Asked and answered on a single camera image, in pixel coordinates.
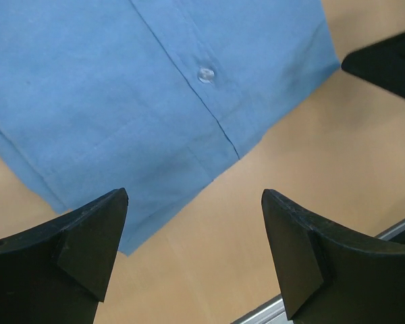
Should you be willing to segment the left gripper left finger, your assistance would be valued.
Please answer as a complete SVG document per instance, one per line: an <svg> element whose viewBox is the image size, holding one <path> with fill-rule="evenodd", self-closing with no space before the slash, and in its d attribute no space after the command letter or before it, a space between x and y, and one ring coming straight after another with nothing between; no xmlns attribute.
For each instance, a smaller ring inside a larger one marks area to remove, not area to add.
<svg viewBox="0 0 405 324"><path fill-rule="evenodd" d="M0 239L0 323L93 323L127 209L120 188Z"/></svg>

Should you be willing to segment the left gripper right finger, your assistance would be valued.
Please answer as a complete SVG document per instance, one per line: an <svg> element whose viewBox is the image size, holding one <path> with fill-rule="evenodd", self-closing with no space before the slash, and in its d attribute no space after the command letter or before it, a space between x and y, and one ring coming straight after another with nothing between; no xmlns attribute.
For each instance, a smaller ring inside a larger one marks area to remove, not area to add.
<svg viewBox="0 0 405 324"><path fill-rule="evenodd" d="M265 190L261 203L289 320L405 323L405 230L371 237L275 190Z"/></svg>

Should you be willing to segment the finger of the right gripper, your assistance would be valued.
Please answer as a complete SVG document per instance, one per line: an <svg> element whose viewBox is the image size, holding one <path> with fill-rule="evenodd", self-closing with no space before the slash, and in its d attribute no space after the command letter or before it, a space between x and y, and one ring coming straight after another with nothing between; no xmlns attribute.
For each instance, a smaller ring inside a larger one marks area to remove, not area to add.
<svg viewBox="0 0 405 324"><path fill-rule="evenodd" d="M405 99L405 31L347 54L341 69Z"/></svg>

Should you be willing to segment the blue long sleeve shirt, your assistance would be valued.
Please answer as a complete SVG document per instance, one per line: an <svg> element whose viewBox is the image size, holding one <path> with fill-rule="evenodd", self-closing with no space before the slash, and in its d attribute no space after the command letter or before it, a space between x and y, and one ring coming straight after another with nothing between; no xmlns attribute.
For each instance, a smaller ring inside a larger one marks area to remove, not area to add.
<svg viewBox="0 0 405 324"><path fill-rule="evenodd" d="M0 157L132 254L338 66L320 1L0 1Z"/></svg>

